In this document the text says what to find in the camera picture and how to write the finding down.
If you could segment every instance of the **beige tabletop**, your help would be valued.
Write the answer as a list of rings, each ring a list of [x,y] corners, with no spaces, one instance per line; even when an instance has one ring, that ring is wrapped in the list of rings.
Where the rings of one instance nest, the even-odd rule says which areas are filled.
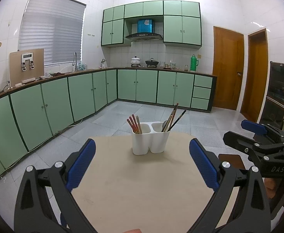
[[[94,137],[96,155],[72,191],[94,228],[186,233],[213,194],[189,154],[192,138],[171,132],[163,153],[136,156],[131,136]],[[218,226],[226,223],[237,192],[234,188]]]

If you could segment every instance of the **tiled floor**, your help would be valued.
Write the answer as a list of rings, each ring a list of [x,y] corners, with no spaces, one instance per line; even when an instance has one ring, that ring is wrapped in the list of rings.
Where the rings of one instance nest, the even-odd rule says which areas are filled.
[[[165,121],[168,119],[172,108],[165,108],[138,103],[114,102],[98,114],[83,120],[49,143],[31,153],[26,159],[12,168],[0,179],[0,214],[4,220],[13,227],[13,215],[18,188],[28,165],[36,169],[48,168],[56,161],[65,161],[75,151],[78,151],[89,137],[95,136],[123,136],[130,135],[131,128],[126,122],[131,114],[139,116],[141,122]],[[228,130],[253,137],[253,133],[245,132],[240,126],[245,118],[237,111],[213,108],[211,113],[187,111],[174,126],[173,131],[191,134],[199,139],[206,150],[220,153],[240,154],[248,169],[253,164],[247,156],[227,147],[222,137]],[[52,190],[47,189],[48,196],[54,212],[59,220],[59,208]]]

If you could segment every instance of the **person's hand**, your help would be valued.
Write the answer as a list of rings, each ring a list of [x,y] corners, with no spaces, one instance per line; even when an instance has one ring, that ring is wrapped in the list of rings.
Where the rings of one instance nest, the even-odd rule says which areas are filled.
[[[265,178],[264,180],[268,198],[273,198],[276,195],[276,181],[275,179]]]

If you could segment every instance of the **countertop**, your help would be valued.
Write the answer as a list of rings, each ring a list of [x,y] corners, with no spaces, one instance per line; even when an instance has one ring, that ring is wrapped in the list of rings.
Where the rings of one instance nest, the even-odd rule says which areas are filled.
[[[136,69],[136,70],[157,70],[157,71],[169,71],[169,72],[178,72],[178,73],[187,73],[187,74],[198,74],[198,75],[203,75],[203,76],[208,76],[208,77],[217,77],[216,75],[212,75],[212,74],[204,74],[204,73],[198,73],[198,72],[194,72],[194,71],[184,71],[184,70],[178,70],[178,69],[163,69],[163,68],[148,68],[148,67],[107,67],[107,68],[96,68],[96,69],[88,69],[85,71],[77,71],[77,72],[71,72],[71,73],[66,73],[66,74],[61,74],[58,76],[53,76],[51,78],[46,78],[46,79],[41,79],[41,80],[36,80],[36,81],[32,81],[26,84],[23,84],[21,86],[18,87],[13,87],[10,89],[6,89],[3,92],[0,93],[0,98],[11,94],[13,92],[17,92],[21,89],[26,89],[30,86],[34,86],[34,85],[38,85],[38,84],[42,84],[44,82],[48,82],[48,81],[53,81],[56,79],[61,79],[61,78],[66,78],[66,77],[71,77],[71,76],[76,76],[76,75],[80,75],[80,74],[89,74],[89,73],[93,73],[93,72],[99,72],[99,71],[107,71],[107,70],[114,70],[114,69]]]

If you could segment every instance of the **silver screw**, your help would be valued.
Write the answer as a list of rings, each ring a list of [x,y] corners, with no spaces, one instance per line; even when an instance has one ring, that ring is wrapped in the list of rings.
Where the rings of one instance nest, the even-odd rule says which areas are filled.
[[[253,172],[258,172],[258,168],[256,166],[252,166],[252,171]]]
[[[26,168],[26,171],[27,172],[31,172],[33,170],[33,166],[28,166],[27,168]]]
[[[63,166],[63,162],[62,161],[57,161],[56,163],[55,163],[55,167],[56,168],[60,168],[60,167],[62,167]]]
[[[225,168],[230,168],[230,163],[227,162],[227,161],[224,161],[224,162],[222,163],[222,166],[225,167]]]

